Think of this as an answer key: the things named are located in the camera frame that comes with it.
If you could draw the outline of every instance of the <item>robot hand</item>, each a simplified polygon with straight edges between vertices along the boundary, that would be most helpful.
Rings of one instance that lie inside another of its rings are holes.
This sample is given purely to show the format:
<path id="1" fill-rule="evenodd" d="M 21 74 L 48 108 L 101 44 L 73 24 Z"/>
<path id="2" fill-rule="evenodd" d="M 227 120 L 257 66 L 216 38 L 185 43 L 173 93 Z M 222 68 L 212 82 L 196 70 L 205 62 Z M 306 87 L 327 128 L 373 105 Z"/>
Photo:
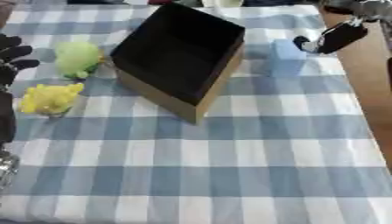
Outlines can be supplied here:
<path id="1" fill-rule="evenodd" d="M 7 92 L 20 70 L 37 67 L 35 59 L 19 59 L 32 53 L 32 47 L 21 45 L 19 37 L 0 34 L 0 150 L 15 136 L 15 116 L 12 109 L 12 94 Z"/>
<path id="2" fill-rule="evenodd" d="M 299 36 L 294 39 L 294 44 L 300 50 L 308 53 L 333 53 L 368 34 L 368 29 L 362 25 L 363 22 L 392 20 L 392 0 L 351 0 L 350 3 L 348 1 L 343 2 L 344 4 L 335 1 L 337 6 L 340 5 L 351 11 L 350 14 L 353 14 L 351 19 L 327 29 L 315 41 Z"/>
<path id="3" fill-rule="evenodd" d="M 301 51 L 308 53 L 334 53 L 367 34 L 368 29 L 362 25 L 362 19 L 353 17 L 323 31 L 316 41 L 299 36 L 293 42 Z"/>

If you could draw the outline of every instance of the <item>robotic arm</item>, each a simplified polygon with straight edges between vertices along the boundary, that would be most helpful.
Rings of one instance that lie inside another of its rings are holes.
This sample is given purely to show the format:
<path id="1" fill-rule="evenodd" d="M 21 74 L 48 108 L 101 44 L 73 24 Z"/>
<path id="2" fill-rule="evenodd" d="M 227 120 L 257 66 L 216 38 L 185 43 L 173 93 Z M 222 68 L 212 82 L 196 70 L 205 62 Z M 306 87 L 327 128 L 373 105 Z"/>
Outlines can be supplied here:
<path id="1" fill-rule="evenodd" d="M 32 53 L 30 46 L 21 43 L 19 37 L 0 34 L 0 193 L 11 182 L 19 165 L 19 158 L 4 148 L 13 140 L 16 132 L 13 97 L 8 87 L 20 70 L 39 65 L 35 59 L 18 59 Z"/>
<path id="2" fill-rule="evenodd" d="M 314 41 L 299 36 L 293 42 L 302 51 L 308 53 L 333 53 L 350 45 L 368 34 L 364 22 L 377 20 L 392 21 L 392 0 L 361 0 L 348 4 L 353 16 L 322 32 Z"/>

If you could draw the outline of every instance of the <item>wooden table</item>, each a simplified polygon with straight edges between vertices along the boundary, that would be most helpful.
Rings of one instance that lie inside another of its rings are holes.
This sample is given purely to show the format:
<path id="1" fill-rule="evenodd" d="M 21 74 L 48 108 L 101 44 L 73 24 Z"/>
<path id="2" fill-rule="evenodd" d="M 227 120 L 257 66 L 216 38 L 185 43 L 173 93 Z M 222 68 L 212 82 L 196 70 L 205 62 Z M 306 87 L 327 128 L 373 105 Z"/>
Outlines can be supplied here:
<path id="1" fill-rule="evenodd" d="M 327 27 L 349 17 L 324 11 L 321 14 Z M 387 70 L 390 52 L 379 23 L 366 24 L 366 27 L 369 34 L 338 51 L 338 56 L 392 170 L 392 94 Z"/>

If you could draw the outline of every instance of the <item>robot finger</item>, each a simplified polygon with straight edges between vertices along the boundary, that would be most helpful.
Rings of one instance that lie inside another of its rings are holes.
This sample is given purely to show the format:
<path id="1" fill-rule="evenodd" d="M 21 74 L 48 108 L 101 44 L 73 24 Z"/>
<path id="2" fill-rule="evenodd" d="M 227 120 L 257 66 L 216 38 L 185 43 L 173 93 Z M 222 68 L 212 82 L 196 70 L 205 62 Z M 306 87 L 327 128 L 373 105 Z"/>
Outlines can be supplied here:
<path id="1" fill-rule="evenodd" d="M 39 66 L 39 60 L 37 60 L 37 59 L 20 59 L 20 60 L 12 61 L 9 64 L 13 65 L 19 71 L 21 71 L 26 68 L 33 68 L 33 67 Z"/>
<path id="2" fill-rule="evenodd" d="M 20 37 L 7 37 L 4 34 L 0 34 L 0 51 L 9 47 L 20 46 L 22 39 Z"/>
<path id="3" fill-rule="evenodd" d="M 8 48 L 0 52 L 0 61 L 7 63 L 19 57 L 29 55 L 30 53 L 32 53 L 32 47 L 29 45 Z"/>

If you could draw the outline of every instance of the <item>tan box side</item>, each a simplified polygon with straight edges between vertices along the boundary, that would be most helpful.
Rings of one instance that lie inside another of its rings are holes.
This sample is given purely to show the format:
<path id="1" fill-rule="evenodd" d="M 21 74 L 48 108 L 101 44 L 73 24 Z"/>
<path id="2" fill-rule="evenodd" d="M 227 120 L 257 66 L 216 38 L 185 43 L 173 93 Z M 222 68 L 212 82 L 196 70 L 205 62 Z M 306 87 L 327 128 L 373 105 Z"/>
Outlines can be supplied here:
<path id="1" fill-rule="evenodd" d="M 172 97 L 167 93 L 147 84 L 131 74 L 125 73 L 120 69 L 116 69 L 117 78 L 125 87 L 132 88 L 140 95 L 155 102 L 157 105 L 171 111 L 179 117 L 185 119 L 189 123 L 197 124 L 204 114 L 207 112 L 208 107 L 221 91 L 221 88 L 226 83 L 227 79 L 237 69 L 242 61 L 242 48 L 243 44 L 237 49 L 232 59 L 227 63 L 227 66 L 220 73 L 220 76 L 215 83 L 207 91 L 206 95 L 197 106 L 190 103 L 181 101 L 176 97 Z"/>

